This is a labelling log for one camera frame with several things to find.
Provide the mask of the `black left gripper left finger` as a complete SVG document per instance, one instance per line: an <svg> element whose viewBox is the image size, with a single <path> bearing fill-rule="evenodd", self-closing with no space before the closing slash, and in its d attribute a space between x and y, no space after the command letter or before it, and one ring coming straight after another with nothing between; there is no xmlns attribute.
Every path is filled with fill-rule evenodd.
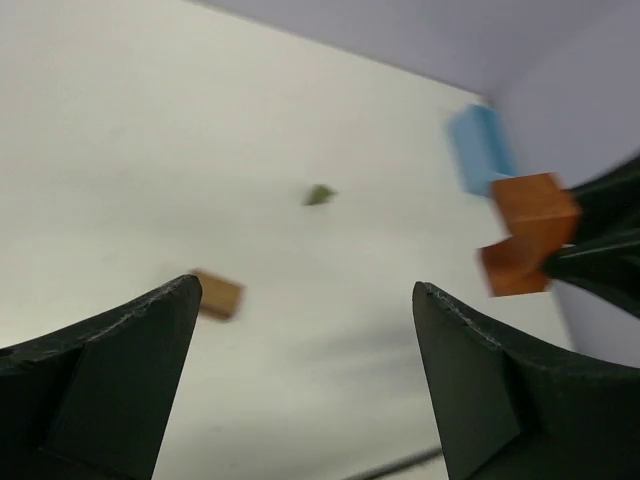
<svg viewBox="0 0 640 480"><path fill-rule="evenodd" d="M182 275L2 348L2 478L151 478L201 294L197 277Z"/></svg>

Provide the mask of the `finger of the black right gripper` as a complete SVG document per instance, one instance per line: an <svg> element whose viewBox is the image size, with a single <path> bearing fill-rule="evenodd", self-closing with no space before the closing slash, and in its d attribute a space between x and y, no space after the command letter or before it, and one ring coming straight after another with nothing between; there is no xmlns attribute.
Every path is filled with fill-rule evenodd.
<svg viewBox="0 0 640 480"><path fill-rule="evenodd" d="M639 316L639 158L569 190L581 216L542 270Z"/></svg>

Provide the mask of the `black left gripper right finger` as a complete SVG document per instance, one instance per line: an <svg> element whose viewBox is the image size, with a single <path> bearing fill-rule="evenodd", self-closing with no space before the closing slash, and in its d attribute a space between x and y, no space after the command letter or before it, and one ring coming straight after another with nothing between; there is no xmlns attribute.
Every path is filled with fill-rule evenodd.
<svg viewBox="0 0 640 480"><path fill-rule="evenodd" d="M635 479L639 372L419 282L414 324L452 479Z"/></svg>

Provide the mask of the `orange arch wood block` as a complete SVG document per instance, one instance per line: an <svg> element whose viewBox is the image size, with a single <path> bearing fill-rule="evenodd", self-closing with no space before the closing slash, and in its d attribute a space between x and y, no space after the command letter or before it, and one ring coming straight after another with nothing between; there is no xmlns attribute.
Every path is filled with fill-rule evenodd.
<svg viewBox="0 0 640 480"><path fill-rule="evenodd" d="M490 192L508 232L479 250L492 295L545 291L550 277L543 263L573 239L580 206L552 173L497 180Z"/></svg>

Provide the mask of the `blue plastic box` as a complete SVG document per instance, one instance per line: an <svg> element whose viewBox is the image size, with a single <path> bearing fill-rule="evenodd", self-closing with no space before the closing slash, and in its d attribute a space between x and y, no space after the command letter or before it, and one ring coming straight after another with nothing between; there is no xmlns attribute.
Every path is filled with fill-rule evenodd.
<svg viewBox="0 0 640 480"><path fill-rule="evenodd" d="M491 185L518 175L498 112L471 104L453 115L446 131L464 190L491 197Z"/></svg>

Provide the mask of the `light tan rectangular wood block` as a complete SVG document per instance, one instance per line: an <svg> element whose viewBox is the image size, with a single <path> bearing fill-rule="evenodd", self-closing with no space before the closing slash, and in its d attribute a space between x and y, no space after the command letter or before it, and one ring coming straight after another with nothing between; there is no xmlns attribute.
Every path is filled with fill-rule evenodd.
<svg viewBox="0 0 640 480"><path fill-rule="evenodd" d="M219 321L231 320L240 308L244 286L201 269L190 273L201 285L200 313Z"/></svg>

